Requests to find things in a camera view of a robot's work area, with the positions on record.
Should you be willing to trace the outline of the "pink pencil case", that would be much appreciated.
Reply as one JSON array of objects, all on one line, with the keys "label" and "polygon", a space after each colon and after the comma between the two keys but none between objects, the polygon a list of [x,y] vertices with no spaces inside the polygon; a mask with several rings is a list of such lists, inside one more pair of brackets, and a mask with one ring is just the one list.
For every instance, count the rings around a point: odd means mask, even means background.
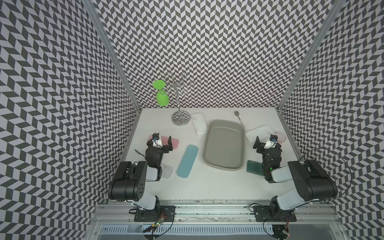
[{"label": "pink pencil case", "polygon": [[[150,135],[147,139],[147,141],[151,140],[152,139],[152,135]],[[169,137],[166,137],[166,136],[161,136],[161,141],[162,141],[162,144],[163,145],[167,145],[168,144],[168,140],[169,140]],[[179,147],[179,139],[174,139],[172,137],[172,145],[173,145],[173,148],[174,150],[177,149]]]}]

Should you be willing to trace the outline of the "translucent clear pencil case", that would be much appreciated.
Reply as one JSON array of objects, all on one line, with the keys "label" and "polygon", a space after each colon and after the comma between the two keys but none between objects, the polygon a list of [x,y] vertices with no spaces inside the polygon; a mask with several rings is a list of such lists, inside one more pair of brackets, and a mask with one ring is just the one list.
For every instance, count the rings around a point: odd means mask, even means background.
[{"label": "translucent clear pencil case", "polygon": [[170,179],[174,173],[174,168],[164,163],[161,164],[161,167],[162,167],[162,178],[167,180]]}]

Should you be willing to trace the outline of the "light blue pencil case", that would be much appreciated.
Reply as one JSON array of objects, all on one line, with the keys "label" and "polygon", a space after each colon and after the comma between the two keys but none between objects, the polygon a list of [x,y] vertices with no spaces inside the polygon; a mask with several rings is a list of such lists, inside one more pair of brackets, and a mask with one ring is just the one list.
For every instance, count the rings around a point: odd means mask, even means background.
[{"label": "light blue pencil case", "polygon": [[199,148],[195,145],[188,145],[177,169],[177,176],[183,179],[189,177]]}]

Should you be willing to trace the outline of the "grey storage box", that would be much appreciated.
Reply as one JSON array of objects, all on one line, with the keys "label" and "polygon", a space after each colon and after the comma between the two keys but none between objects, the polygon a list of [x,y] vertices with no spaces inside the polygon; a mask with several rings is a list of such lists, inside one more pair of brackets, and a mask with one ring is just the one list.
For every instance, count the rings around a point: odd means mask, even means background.
[{"label": "grey storage box", "polygon": [[244,160],[244,127],[231,121],[213,120],[205,139],[203,161],[212,168],[237,171],[244,166]]}]

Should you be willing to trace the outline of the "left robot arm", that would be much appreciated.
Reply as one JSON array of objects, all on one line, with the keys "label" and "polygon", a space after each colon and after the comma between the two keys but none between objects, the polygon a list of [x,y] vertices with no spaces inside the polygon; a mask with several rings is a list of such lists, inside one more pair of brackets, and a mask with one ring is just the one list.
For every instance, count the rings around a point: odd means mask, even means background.
[{"label": "left robot arm", "polygon": [[135,222],[172,222],[175,218],[175,206],[161,206],[159,197],[145,190],[146,183],[169,179],[173,168],[163,164],[164,154],[171,152],[172,137],[161,137],[155,133],[147,141],[145,159],[139,162],[121,162],[110,183],[110,200],[127,202],[134,206],[132,214]]}]

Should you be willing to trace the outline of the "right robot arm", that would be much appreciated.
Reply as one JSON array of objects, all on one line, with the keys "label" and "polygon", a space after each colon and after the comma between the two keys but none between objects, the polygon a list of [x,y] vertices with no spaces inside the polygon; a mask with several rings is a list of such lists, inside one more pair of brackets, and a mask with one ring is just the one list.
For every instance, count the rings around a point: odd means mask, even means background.
[{"label": "right robot arm", "polygon": [[296,222],[295,210],[306,204],[335,198],[335,182],[316,160],[291,161],[280,166],[282,146],[278,136],[270,135],[265,142],[257,137],[253,148],[262,155],[262,174],[270,184],[293,182],[295,187],[274,196],[268,206],[253,207],[257,222]]}]

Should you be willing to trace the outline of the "translucent white pencil case right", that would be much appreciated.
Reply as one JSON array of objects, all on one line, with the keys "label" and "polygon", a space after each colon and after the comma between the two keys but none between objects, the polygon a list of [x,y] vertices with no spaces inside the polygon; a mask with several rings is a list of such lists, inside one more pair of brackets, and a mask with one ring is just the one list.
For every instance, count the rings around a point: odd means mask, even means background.
[{"label": "translucent white pencil case right", "polygon": [[265,141],[270,137],[270,135],[273,135],[274,133],[275,131],[269,125],[262,125],[260,127],[246,131],[246,138],[249,143],[254,144],[257,137],[260,139],[260,141]]}]

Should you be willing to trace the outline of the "dark green pencil case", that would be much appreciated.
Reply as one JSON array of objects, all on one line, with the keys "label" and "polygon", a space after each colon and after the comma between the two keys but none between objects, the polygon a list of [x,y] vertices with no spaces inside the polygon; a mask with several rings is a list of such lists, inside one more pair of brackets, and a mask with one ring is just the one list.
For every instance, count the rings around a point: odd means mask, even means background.
[{"label": "dark green pencil case", "polygon": [[246,171],[247,173],[250,173],[250,174],[264,176],[262,163],[247,161]]}]

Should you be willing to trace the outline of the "chrome cup rack stand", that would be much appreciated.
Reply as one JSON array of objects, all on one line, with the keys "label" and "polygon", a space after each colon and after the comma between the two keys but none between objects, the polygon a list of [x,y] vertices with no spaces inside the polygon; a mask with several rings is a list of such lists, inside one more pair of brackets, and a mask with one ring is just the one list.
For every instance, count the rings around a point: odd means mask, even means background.
[{"label": "chrome cup rack stand", "polygon": [[179,74],[166,73],[165,80],[166,89],[168,93],[172,94],[177,107],[176,112],[171,117],[172,123],[177,127],[186,126],[191,120],[191,115],[187,111],[182,110],[182,97],[186,89],[193,85],[193,81],[190,75],[184,72]]}]

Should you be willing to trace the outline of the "green plastic wine glass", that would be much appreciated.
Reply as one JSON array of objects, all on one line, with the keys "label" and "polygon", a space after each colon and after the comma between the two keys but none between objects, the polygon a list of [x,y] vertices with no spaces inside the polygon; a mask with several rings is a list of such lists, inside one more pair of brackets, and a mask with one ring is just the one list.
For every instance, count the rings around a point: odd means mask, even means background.
[{"label": "green plastic wine glass", "polygon": [[165,107],[169,104],[169,96],[165,91],[166,83],[163,80],[156,80],[153,82],[153,87],[157,90],[156,99],[157,103],[161,107]]}]

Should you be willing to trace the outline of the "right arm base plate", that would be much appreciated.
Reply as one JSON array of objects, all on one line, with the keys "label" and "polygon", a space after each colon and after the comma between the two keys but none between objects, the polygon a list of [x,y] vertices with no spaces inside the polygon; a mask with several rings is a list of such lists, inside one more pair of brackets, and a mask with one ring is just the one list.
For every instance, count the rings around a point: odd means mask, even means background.
[{"label": "right arm base plate", "polygon": [[269,206],[253,206],[257,222],[296,222],[297,218],[293,210],[284,211],[279,208],[271,209]]}]

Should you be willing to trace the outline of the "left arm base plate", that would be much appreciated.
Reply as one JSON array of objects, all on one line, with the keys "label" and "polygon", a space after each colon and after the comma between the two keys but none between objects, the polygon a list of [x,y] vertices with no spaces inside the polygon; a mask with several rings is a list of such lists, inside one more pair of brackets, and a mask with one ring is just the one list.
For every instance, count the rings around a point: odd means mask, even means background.
[{"label": "left arm base plate", "polygon": [[137,210],[134,222],[154,223],[160,218],[165,218],[165,222],[173,222],[175,211],[175,206],[160,206],[156,210]]}]

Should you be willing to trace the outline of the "aluminium front rail frame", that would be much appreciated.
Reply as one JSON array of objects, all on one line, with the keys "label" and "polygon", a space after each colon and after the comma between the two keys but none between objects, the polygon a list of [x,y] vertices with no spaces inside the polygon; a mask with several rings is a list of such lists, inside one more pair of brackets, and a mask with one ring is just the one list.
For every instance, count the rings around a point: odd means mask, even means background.
[{"label": "aluminium front rail frame", "polygon": [[253,212],[264,201],[162,201],[173,206],[170,218],[150,231],[134,207],[111,201],[96,208],[86,240],[347,240],[347,230],[329,204],[298,208],[289,220],[277,221],[267,211]]}]

